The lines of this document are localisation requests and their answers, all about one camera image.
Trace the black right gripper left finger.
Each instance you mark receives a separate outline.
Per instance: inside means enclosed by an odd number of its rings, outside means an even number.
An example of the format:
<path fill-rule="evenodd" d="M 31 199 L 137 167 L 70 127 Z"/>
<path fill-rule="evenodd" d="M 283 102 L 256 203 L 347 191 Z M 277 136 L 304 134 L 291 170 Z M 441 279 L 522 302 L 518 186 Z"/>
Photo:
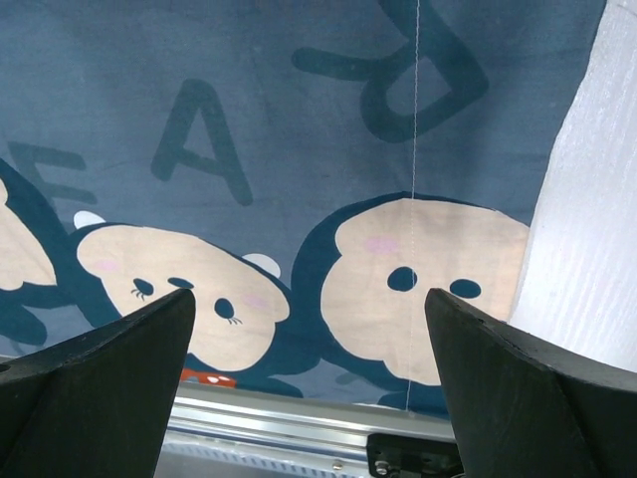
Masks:
<path fill-rule="evenodd" d="M 179 289 L 1 364 L 4 477 L 151 477 L 195 319 Z"/>

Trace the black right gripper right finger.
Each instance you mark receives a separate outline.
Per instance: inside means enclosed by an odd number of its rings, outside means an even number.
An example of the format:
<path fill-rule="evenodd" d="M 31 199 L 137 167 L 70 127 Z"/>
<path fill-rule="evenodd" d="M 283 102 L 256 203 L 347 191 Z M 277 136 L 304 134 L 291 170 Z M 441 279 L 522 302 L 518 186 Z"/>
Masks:
<path fill-rule="evenodd" d="M 636 375 L 516 329 L 442 289 L 430 341 L 469 477 L 633 477 Z"/>

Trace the blue cartoon placemat cloth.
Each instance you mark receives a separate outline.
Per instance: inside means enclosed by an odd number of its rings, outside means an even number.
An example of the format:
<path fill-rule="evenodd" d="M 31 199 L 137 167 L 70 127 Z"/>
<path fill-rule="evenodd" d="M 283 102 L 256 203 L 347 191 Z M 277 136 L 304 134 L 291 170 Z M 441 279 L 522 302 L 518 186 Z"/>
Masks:
<path fill-rule="evenodd" d="M 440 288 L 516 296 L 601 1 L 5 1 L 1 352 L 176 290 L 185 373 L 445 416 Z"/>

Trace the aluminium mounting rail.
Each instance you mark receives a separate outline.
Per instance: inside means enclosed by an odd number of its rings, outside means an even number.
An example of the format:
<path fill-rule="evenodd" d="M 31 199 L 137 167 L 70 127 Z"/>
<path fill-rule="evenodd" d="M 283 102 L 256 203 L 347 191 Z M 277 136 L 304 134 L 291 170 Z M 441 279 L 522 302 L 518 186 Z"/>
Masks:
<path fill-rule="evenodd" d="M 157 477 L 462 477 L 449 421 L 186 382 Z"/>

